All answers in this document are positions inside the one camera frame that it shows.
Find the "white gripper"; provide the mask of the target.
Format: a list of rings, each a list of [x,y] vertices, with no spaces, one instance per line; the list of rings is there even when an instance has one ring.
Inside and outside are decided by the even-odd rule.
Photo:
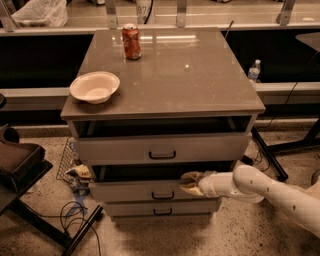
[[[191,195],[207,197],[232,197],[237,194],[232,173],[207,173],[205,176],[201,172],[192,171],[181,176],[183,181],[188,183],[198,182],[198,187],[180,188]]]

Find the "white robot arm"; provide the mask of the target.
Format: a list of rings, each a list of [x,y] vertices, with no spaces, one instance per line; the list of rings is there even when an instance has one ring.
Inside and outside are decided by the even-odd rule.
[[[180,188],[195,196],[228,197],[248,203],[267,199],[302,228],[320,237],[320,176],[316,171],[311,186],[303,189],[276,181],[250,165],[232,172],[187,172]]]

